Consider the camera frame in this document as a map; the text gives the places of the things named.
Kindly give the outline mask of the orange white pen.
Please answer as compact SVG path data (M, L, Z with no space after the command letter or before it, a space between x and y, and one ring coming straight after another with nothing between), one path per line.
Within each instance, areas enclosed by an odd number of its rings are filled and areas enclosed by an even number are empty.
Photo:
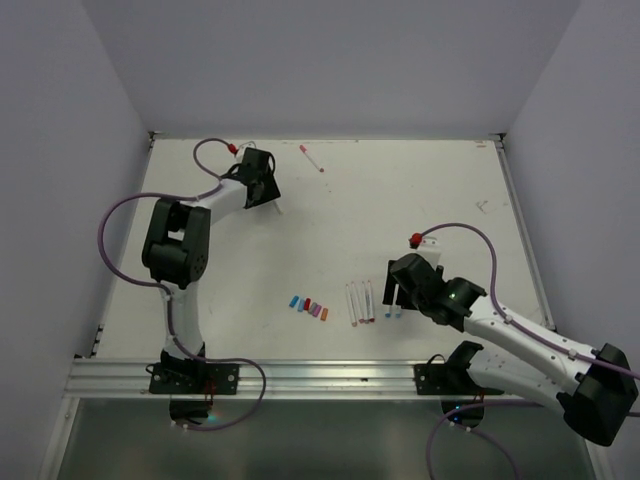
M358 326L358 318L355 311L354 301L353 301L354 299L353 299L353 295L352 295L352 291L349 283L345 284L345 290L346 290L346 302L347 302L347 308L349 312L350 323L351 323L351 326L355 328Z

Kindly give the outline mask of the red capped white pen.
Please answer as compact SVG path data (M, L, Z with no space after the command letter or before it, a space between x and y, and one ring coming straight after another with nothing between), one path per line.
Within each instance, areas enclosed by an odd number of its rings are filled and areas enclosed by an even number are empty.
M366 323L373 323L375 321L374 304L372 298L372 285L370 281L363 283L364 297L365 297L365 310L366 310Z

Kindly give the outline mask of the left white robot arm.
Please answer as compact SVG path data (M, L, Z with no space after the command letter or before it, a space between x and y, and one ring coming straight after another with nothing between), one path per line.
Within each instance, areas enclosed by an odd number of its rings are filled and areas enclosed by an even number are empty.
M185 392L201 390L207 367L198 314L198 286L209 261L211 227L228 215L281 197L272 153L246 147L241 159L211 192L195 197L161 196L152 210L142 263L161 285L166 302L166 341L162 355L180 360L172 379Z

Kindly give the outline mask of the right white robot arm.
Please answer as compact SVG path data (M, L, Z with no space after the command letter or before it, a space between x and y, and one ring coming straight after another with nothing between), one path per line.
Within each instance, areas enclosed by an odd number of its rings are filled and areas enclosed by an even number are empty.
M503 306L461 277L446 280L442 266L410 253L388 264L401 304L434 323L473 336L446 362L457 392L499 390L559 413L583 438L601 446L615 440L639 391L626 354L558 335Z

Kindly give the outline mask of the pink capped white pen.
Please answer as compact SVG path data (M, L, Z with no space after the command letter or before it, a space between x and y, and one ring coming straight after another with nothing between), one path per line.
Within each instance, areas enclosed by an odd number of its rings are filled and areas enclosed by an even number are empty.
M316 158L310 153L308 148L304 144L299 145L299 150L301 153L307 158L307 160L314 166L314 168L320 172L324 173L325 169L318 163Z

